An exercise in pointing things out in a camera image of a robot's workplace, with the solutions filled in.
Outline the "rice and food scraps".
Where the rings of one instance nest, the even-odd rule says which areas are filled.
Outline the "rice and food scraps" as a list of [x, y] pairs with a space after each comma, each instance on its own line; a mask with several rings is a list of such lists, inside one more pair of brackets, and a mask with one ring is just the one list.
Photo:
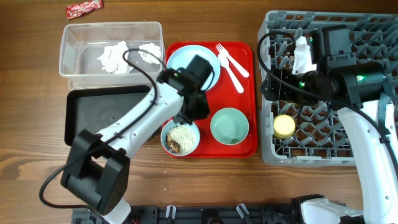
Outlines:
[[167, 150], [177, 156], [186, 156], [198, 146], [200, 133], [194, 125], [172, 127], [166, 134]]

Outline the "light blue bowl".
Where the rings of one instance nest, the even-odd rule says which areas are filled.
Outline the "light blue bowl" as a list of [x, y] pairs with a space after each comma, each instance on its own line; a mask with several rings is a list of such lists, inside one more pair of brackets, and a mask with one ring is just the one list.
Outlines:
[[[171, 152], [169, 152], [169, 151], [167, 150], [167, 146], [166, 146], [166, 144], [165, 144], [166, 134], [167, 134], [167, 132], [168, 132], [172, 127], [174, 127], [174, 126], [179, 126], [179, 125], [184, 125], [184, 124], [175, 123], [175, 122], [171, 119], [170, 121], [168, 121], [168, 122], [166, 122], [166, 123], [164, 124], [164, 126], [163, 126], [163, 128], [162, 128], [162, 131], [161, 131], [161, 136], [160, 136], [161, 143], [162, 143], [162, 145], [163, 145], [165, 151], [168, 152], [169, 154], [171, 154], [172, 156], [177, 156], [177, 155], [174, 155], [174, 154], [172, 154]], [[198, 129], [198, 127], [197, 127], [197, 125], [196, 125], [195, 123], [192, 123], [192, 124], [185, 124], [185, 125], [194, 125], [194, 126]]]

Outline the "yellow plastic cup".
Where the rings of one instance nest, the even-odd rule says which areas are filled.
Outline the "yellow plastic cup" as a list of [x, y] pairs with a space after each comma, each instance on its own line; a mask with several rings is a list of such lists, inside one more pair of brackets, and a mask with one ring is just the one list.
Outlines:
[[279, 139], [286, 139], [295, 133], [295, 120], [293, 117], [280, 114], [274, 118], [274, 137]]

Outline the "green bowl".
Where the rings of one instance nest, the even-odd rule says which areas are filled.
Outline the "green bowl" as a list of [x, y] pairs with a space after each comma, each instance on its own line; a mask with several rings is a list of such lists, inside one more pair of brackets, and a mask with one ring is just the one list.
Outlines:
[[211, 118], [210, 131], [221, 144], [233, 146], [245, 140], [249, 133], [249, 121], [236, 108], [223, 108]]

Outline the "light blue plate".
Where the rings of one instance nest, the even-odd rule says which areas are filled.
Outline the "light blue plate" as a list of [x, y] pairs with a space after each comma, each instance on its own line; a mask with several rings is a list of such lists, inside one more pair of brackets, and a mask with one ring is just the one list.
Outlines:
[[208, 91], [217, 84], [221, 73], [220, 62], [210, 49], [201, 45], [183, 46], [171, 54], [167, 61], [167, 68], [175, 70], [178, 68], [186, 68], [196, 55], [209, 61], [210, 65], [213, 67], [214, 73], [208, 77], [201, 88], [201, 90]]

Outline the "white napkin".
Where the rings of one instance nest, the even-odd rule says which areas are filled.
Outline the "white napkin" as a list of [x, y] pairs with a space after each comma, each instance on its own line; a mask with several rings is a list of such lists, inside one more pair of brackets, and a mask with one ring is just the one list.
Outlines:
[[128, 50], [125, 41], [118, 42], [113, 46], [106, 46], [101, 56], [97, 58], [102, 64], [102, 70], [113, 74], [129, 73], [133, 68], [123, 59], [123, 53]]
[[159, 65], [159, 59], [161, 56], [160, 47], [155, 43], [143, 44], [139, 46], [139, 54], [141, 58], [150, 64]]

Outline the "red snack wrapper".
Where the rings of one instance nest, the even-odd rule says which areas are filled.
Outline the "red snack wrapper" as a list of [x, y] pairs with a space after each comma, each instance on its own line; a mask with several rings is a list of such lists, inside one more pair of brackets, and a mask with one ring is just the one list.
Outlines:
[[74, 19], [80, 17], [86, 13], [89, 13], [95, 9], [103, 8], [102, 0], [90, 0], [80, 4], [74, 4], [66, 7], [67, 19]]

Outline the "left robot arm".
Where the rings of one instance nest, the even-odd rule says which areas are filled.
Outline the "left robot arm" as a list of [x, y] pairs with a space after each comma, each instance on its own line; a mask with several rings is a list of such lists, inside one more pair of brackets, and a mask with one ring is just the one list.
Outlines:
[[131, 206], [124, 200], [130, 160], [167, 120], [192, 124], [210, 113], [202, 86], [213, 73], [194, 56], [186, 68], [166, 69], [152, 89], [123, 117], [96, 134], [82, 130], [72, 142], [61, 185], [108, 223], [124, 223]]

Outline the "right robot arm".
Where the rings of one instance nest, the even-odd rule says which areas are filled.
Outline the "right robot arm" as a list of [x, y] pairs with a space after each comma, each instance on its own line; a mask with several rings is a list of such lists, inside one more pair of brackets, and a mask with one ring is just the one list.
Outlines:
[[297, 199], [299, 219], [302, 223], [396, 223], [396, 98], [392, 83], [380, 63], [356, 61], [346, 26], [314, 30], [309, 38], [316, 70], [285, 85], [297, 92], [298, 100], [327, 101], [338, 113], [354, 155], [363, 209], [309, 195]]

